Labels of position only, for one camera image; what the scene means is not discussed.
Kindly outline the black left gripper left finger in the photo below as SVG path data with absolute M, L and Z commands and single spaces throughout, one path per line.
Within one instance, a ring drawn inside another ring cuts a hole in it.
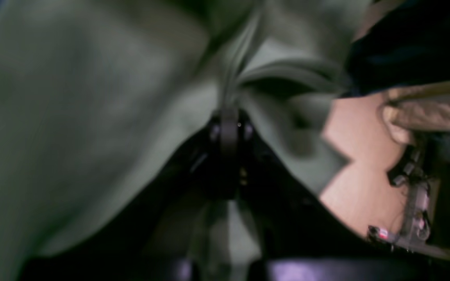
M 187 195 L 199 211 L 202 200 L 220 191 L 206 184 L 217 179 L 223 123 L 214 114 L 183 143 L 157 177 L 111 222 L 79 245 L 53 257 L 28 261 L 20 281 L 200 281 L 198 264 L 186 257 L 194 222 Z

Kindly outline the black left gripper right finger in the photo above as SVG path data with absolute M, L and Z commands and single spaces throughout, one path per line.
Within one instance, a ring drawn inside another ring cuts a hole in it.
M 230 193 L 252 213 L 261 259 L 249 281 L 450 281 L 450 263 L 402 247 L 379 231 L 368 243 L 339 222 L 284 167 L 248 116 L 229 117 Z

